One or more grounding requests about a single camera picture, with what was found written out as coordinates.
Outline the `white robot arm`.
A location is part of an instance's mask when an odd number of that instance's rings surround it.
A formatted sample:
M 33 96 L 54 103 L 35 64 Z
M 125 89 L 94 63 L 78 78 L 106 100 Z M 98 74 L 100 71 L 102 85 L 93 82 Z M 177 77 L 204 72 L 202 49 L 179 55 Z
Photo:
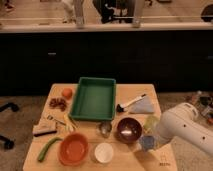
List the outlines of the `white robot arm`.
M 198 116 L 198 110 L 190 103 L 166 110 L 154 125 L 154 148 L 163 147 L 177 136 L 213 157 L 213 132 L 196 122 Z

